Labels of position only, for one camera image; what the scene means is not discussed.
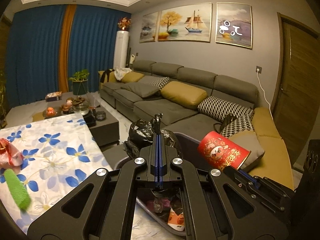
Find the sectional couch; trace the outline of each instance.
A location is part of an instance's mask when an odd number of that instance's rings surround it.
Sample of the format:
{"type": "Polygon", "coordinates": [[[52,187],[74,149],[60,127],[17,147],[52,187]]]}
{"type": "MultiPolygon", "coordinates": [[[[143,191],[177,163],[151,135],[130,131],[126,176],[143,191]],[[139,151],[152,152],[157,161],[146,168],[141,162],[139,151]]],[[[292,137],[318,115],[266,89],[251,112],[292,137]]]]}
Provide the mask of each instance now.
{"type": "MultiPolygon", "coordinates": [[[[149,76],[169,77],[170,81],[201,88],[207,92],[208,96],[255,109],[252,125],[265,154],[259,164],[249,173],[268,177],[293,189],[292,170],[286,146],[273,123],[269,110],[264,107],[256,107],[258,89],[255,85],[229,76],[177,64],[139,60],[133,63],[132,68],[134,72],[149,76]]],[[[114,78],[110,79],[109,82],[102,85],[100,96],[131,121],[150,120],[155,114],[163,113],[162,128],[184,133],[197,140],[202,140],[217,123],[216,120],[200,114],[196,109],[185,108],[176,103],[179,102],[179,95],[183,96],[183,90],[174,91],[174,100],[167,100],[161,95],[142,98],[131,91],[122,89],[122,86],[123,83],[114,78]]]]}

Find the coffee table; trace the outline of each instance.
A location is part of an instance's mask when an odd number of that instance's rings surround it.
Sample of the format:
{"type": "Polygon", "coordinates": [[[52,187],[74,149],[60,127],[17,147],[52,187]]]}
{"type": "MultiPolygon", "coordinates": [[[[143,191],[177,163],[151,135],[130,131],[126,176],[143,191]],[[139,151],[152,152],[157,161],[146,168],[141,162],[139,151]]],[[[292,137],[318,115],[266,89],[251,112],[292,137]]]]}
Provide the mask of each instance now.
{"type": "MultiPolygon", "coordinates": [[[[72,92],[63,93],[61,100],[48,102],[48,107],[59,107],[65,104],[69,97],[75,98],[76,96],[74,96],[72,92]]],[[[96,107],[97,112],[104,111],[106,113],[105,120],[97,121],[95,126],[89,128],[97,145],[99,147],[106,147],[113,144],[119,145],[119,121],[105,108],[103,108],[90,93],[84,95],[83,97],[89,99],[91,105],[96,107]]]]}

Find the green sponge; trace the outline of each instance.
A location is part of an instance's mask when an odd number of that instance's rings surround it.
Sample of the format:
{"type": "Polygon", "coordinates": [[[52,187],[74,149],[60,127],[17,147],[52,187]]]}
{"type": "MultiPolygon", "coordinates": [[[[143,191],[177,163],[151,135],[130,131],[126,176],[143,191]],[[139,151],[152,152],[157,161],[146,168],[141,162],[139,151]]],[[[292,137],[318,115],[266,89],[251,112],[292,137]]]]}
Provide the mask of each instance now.
{"type": "Polygon", "coordinates": [[[20,182],[13,170],[7,169],[3,175],[15,203],[20,209],[26,210],[31,203],[27,189],[20,182]]]}

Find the wall socket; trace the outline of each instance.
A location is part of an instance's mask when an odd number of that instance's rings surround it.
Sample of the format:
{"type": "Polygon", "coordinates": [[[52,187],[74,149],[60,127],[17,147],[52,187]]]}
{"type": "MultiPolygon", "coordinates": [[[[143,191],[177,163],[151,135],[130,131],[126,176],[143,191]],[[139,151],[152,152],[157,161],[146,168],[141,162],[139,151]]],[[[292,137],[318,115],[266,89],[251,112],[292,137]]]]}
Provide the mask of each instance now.
{"type": "Polygon", "coordinates": [[[262,71],[262,67],[256,66],[256,72],[258,72],[259,74],[261,74],[262,71]]]}

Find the curtain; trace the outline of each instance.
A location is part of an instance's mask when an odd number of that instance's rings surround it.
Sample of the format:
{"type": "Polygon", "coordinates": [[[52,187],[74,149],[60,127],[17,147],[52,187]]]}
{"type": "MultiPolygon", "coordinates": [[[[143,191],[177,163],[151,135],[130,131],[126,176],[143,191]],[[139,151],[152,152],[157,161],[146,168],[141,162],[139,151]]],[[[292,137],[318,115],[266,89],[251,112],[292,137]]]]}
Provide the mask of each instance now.
{"type": "Polygon", "coordinates": [[[117,22],[121,17],[130,18],[131,14],[88,5],[76,8],[69,43],[68,76],[88,69],[90,92],[99,89],[98,71],[113,68],[117,22]]]}
{"type": "Polygon", "coordinates": [[[65,5],[17,12],[7,44],[5,69],[10,107],[43,100],[59,90],[58,59],[65,5]]]}
{"type": "Polygon", "coordinates": [[[63,93],[69,91],[68,86],[68,51],[69,51],[69,41],[71,34],[71,27],[73,22],[73,17],[76,12],[76,4],[68,4],[66,7],[66,12],[63,18],[61,39],[60,39],[60,51],[59,51],[59,90],[63,93]]]}

